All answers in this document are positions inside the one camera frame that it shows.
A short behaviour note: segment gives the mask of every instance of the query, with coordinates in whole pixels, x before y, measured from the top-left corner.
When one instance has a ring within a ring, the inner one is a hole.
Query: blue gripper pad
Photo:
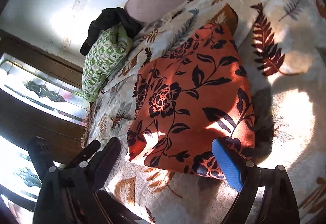
[[[240,170],[228,156],[218,139],[213,140],[211,150],[229,185],[240,192],[243,186],[240,178]]]

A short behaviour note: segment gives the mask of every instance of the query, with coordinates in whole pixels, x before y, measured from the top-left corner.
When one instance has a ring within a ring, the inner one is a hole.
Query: beige leaf-patterned blanket
[[[220,223],[237,192],[224,181],[124,160],[138,70],[183,43],[208,20],[226,23],[248,76],[260,167],[283,164],[301,223],[326,206],[326,19],[321,0],[187,0],[144,29],[140,44],[100,94],[88,142],[122,143],[105,189],[150,223]],[[255,218],[260,189],[248,223]]]

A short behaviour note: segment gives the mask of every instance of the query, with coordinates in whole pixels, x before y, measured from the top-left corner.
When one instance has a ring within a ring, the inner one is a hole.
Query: metal pin
[[[246,161],[246,166],[247,167],[253,167],[255,164],[251,160]]]
[[[48,169],[48,171],[49,171],[49,172],[54,172],[56,169],[57,169],[57,168],[56,168],[55,166],[51,166],[51,167]]]
[[[285,170],[285,168],[284,168],[283,165],[278,165],[278,169],[279,169],[279,170]]]
[[[87,161],[82,161],[82,162],[79,164],[79,167],[80,167],[80,168],[85,168],[87,165],[88,165],[88,162],[87,162]]]

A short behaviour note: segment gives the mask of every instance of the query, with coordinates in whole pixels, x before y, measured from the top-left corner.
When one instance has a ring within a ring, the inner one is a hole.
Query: white wall
[[[79,53],[87,30],[102,9],[127,0],[9,0],[0,28],[49,53],[83,66]]]

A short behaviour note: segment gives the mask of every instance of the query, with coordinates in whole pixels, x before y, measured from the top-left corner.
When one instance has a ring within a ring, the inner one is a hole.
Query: orange floral fabric
[[[250,159],[254,115],[247,73],[225,24],[207,23],[182,45],[143,66],[126,160],[224,179],[211,152],[223,137]]]

